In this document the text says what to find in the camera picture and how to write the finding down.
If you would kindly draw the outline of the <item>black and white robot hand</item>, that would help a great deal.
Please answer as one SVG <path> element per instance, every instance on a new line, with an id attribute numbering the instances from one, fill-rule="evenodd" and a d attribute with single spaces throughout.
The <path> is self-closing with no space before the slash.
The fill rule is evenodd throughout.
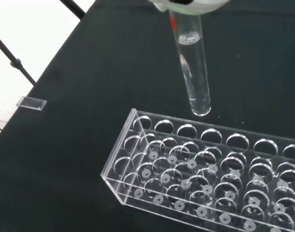
<path id="1" fill-rule="evenodd" d="M 150 0 L 155 7 L 165 12 L 167 10 L 185 15 L 203 15 L 213 12 L 230 0 Z"/>

